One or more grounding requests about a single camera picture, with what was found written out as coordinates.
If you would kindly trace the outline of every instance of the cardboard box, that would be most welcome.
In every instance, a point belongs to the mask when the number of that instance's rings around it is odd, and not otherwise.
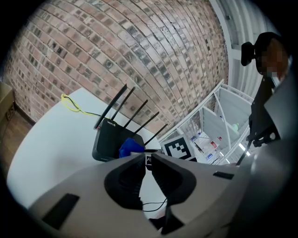
[[[0,141],[14,114],[14,96],[11,86],[0,82]]]

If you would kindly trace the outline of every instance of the blue object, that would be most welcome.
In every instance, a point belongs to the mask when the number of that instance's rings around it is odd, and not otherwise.
[[[127,138],[119,149],[119,158],[130,156],[130,152],[144,152],[145,147],[140,146],[132,138]]]
[[[209,160],[211,157],[212,157],[212,154],[209,154],[209,155],[207,156],[207,160]]]
[[[190,140],[191,141],[195,141],[197,139],[197,137],[196,136],[193,136]]]

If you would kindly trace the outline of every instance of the white table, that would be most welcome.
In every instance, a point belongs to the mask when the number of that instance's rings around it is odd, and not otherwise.
[[[107,107],[106,103],[84,88],[70,94],[70,97],[87,112],[102,114]],[[112,108],[107,117],[114,112]],[[102,163],[92,157],[96,136],[93,128],[98,118],[73,112],[59,102],[33,126],[17,150],[7,176],[7,185],[18,203],[29,208],[38,197],[74,172]],[[128,118],[118,113],[115,121],[124,125]],[[135,131],[139,125],[131,121],[127,128]],[[154,135],[145,128],[138,134],[145,142]],[[146,148],[161,147],[154,138]],[[148,170],[140,197],[143,203],[161,202],[165,198]],[[147,205],[146,209],[156,207],[159,204]]]

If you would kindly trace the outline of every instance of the wifi router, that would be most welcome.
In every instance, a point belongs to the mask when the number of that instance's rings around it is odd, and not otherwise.
[[[135,132],[130,131],[126,127],[131,122],[131,120],[139,113],[139,111],[145,106],[148,102],[146,100],[135,112],[135,114],[129,119],[129,121],[124,125],[121,126],[114,121],[116,114],[119,112],[123,104],[129,98],[129,96],[134,91],[134,87],[130,90],[128,95],[125,97],[123,102],[119,105],[118,109],[114,113],[111,119],[105,118],[111,107],[116,103],[116,101],[121,97],[121,95],[127,89],[127,85],[119,91],[119,93],[112,99],[108,107],[105,109],[101,117],[98,119],[96,125],[94,126],[97,129],[97,134],[95,137],[93,150],[92,150],[92,157],[95,160],[108,162],[114,159],[119,158],[119,149],[126,141],[127,138],[132,138],[135,140],[136,143],[145,147],[155,136],[157,136],[168,124],[164,125],[153,137],[151,137],[146,143],[144,143],[143,138],[138,135],[137,133],[146,126],[150,121],[152,121],[158,114],[154,114],[148,121],[146,121],[139,129]]]

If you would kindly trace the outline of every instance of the brick wall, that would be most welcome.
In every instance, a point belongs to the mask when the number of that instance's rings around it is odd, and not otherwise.
[[[62,93],[84,87],[109,103],[135,86],[121,112],[131,117],[148,99],[134,121],[160,111],[147,129],[168,123],[165,133],[227,81],[227,52],[207,0],[51,0],[20,30],[4,78],[34,121]]]

